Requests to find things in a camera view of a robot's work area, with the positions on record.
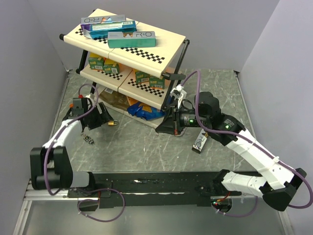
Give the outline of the short brass padlock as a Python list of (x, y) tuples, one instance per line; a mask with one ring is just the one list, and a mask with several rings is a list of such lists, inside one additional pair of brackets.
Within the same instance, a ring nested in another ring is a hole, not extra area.
[(108, 121), (108, 126), (117, 126), (119, 124), (119, 121), (117, 120), (110, 120)]

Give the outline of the panda keychain with keys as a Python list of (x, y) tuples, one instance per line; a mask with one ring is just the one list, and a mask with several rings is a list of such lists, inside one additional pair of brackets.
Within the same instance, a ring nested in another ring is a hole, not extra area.
[(88, 144), (94, 144), (94, 140), (89, 135), (86, 135), (85, 133), (81, 133), (81, 137)]

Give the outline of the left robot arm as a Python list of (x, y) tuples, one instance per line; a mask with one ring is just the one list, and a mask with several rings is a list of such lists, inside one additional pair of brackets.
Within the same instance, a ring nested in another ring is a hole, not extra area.
[(68, 152), (85, 128), (101, 127), (112, 121), (103, 102), (79, 96), (73, 99), (61, 126), (42, 147), (30, 151), (31, 184), (35, 190), (79, 187), (86, 197), (96, 193), (97, 185), (88, 172), (74, 172)]

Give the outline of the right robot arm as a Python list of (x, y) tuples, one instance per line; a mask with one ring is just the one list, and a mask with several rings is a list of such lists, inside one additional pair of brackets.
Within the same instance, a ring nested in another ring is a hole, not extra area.
[(199, 93), (195, 96), (195, 106), (190, 109), (183, 105), (185, 96), (184, 91), (171, 92), (173, 103), (156, 131), (178, 136), (186, 127), (207, 128), (212, 139), (240, 155), (259, 173), (259, 176), (249, 176), (221, 170), (213, 184), (217, 194), (238, 191), (263, 198), (277, 211), (290, 207), (306, 172), (284, 164), (264, 149), (242, 123), (221, 112), (219, 100), (212, 93)]

